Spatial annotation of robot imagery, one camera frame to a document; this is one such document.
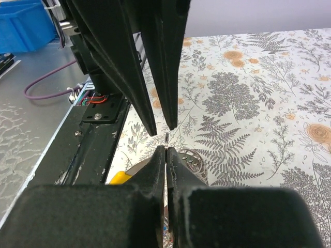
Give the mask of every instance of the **yellow object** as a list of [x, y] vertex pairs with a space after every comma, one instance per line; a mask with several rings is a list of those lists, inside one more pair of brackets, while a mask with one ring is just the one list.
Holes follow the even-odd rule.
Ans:
[[117, 172], [116, 175], [110, 181], [110, 185], [122, 184], [129, 180], [132, 176], [126, 174], [125, 172]]

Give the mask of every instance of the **small metal object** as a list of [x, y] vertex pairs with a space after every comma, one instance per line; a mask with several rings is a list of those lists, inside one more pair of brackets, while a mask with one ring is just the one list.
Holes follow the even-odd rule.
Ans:
[[99, 114], [99, 113], [97, 113], [97, 114], [94, 115], [94, 119], [95, 120], [100, 120], [101, 118], [102, 118], [102, 115]]
[[79, 35], [81, 33], [74, 21], [62, 21], [60, 22], [60, 27], [67, 36]]
[[74, 135], [75, 135], [75, 137], [81, 136], [82, 135], [82, 132], [81, 131], [75, 131]]
[[169, 147], [169, 133], [165, 134], [165, 148], [168, 149]]

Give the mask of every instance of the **black metal frame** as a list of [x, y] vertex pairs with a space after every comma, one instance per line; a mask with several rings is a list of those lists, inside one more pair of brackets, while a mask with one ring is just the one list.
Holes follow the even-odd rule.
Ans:
[[29, 188], [44, 184], [105, 183], [130, 106], [121, 96], [113, 97], [114, 100], [119, 101], [114, 123], [83, 122], [86, 112], [100, 112], [99, 108], [92, 108], [92, 104], [71, 109], [28, 184]]

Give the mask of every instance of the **floral tablecloth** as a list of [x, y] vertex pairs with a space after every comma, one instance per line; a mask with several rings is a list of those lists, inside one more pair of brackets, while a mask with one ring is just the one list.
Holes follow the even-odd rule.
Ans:
[[[108, 182], [165, 144], [148, 64], [144, 76], [159, 135], [131, 107]], [[331, 247], [331, 29], [186, 38], [178, 96], [169, 145], [198, 151], [209, 185], [295, 189]]]

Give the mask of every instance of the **metal plate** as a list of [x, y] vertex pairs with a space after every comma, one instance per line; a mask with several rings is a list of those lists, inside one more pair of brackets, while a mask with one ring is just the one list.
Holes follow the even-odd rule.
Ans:
[[113, 95], [109, 96], [107, 101], [102, 104], [89, 104], [82, 121], [95, 124], [115, 123], [123, 99], [123, 95]]

